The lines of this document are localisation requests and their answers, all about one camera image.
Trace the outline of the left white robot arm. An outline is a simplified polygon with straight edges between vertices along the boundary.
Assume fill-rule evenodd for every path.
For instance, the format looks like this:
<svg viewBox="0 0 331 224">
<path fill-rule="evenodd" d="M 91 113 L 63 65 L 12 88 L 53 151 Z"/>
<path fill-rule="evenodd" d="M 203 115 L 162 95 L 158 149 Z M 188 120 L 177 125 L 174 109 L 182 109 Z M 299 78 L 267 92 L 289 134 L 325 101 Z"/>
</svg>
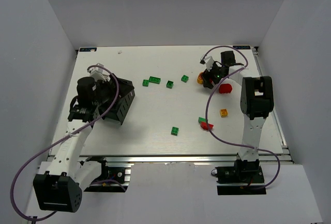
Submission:
<svg viewBox="0 0 331 224">
<path fill-rule="evenodd" d="M 77 96 L 69 107 L 65 140 L 44 174 L 36 174 L 33 187 L 39 208 L 44 211 L 75 213 L 82 193 L 101 174 L 99 162 L 88 162 L 77 168 L 83 145 L 95 121 L 111 110 L 119 95 L 116 77 L 111 80 L 80 78 Z"/>
</svg>

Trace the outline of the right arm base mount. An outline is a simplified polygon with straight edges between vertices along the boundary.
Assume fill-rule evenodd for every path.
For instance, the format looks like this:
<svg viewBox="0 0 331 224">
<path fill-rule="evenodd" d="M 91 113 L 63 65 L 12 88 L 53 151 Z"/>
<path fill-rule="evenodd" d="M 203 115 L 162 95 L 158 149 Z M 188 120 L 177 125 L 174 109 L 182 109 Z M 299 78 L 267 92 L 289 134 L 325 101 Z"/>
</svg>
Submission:
<svg viewBox="0 0 331 224">
<path fill-rule="evenodd" d="M 248 162 L 237 159 L 233 166 L 215 167 L 210 174 L 217 179 L 219 196 L 266 195 L 259 160 Z"/>
</svg>

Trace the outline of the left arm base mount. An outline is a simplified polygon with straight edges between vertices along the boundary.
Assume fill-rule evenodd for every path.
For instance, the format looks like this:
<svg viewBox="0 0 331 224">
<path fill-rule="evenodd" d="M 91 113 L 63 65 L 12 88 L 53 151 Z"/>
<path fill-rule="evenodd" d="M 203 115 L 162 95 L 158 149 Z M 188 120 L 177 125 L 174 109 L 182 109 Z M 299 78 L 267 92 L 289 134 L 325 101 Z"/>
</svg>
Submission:
<svg viewBox="0 0 331 224">
<path fill-rule="evenodd" d="M 101 174 L 95 178 L 92 182 L 99 182 L 104 180 L 114 180 L 120 183 L 125 189 L 128 186 L 125 186 L 128 183 L 128 180 L 125 179 L 127 175 L 126 167 L 119 166 L 115 164 L 110 164 L 107 162 L 105 157 L 88 157 L 86 160 L 79 161 L 80 167 L 87 164 L 90 161 L 96 161 L 101 164 Z M 120 185 L 114 182 L 103 182 L 99 184 L 92 184 L 88 186 L 85 192 L 125 192 Z"/>
</svg>

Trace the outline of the yellow flower lego piece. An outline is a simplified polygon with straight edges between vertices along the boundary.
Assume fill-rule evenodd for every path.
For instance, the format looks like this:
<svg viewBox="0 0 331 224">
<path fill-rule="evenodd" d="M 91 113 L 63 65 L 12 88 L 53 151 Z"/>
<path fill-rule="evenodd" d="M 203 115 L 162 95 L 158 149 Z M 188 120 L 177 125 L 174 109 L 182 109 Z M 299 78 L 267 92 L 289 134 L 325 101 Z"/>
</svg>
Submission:
<svg viewBox="0 0 331 224">
<path fill-rule="evenodd" d="M 202 74 L 203 74 L 203 72 L 199 73 L 199 75 L 198 75 L 198 77 L 197 77 L 197 83 L 198 83 L 198 84 L 203 84 Z"/>
</svg>

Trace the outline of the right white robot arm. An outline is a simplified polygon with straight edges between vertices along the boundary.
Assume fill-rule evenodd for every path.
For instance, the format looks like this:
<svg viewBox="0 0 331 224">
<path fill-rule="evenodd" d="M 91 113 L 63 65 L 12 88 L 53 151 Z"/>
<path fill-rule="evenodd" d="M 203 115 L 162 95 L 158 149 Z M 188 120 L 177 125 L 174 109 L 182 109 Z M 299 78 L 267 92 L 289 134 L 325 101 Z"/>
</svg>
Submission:
<svg viewBox="0 0 331 224">
<path fill-rule="evenodd" d="M 259 168 L 258 148 L 263 125 L 274 108 L 273 83 L 269 76 L 260 76 L 238 63 L 233 51 L 221 52 L 221 61 L 212 56 L 200 60 L 206 65 L 202 73 L 203 86 L 213 89 L 224 79 L 231 79 L 241 86 L 240 109 L 244 115 L 242 143 L 234 166 L 237 171 L 256 171 Z"/>
</svg>

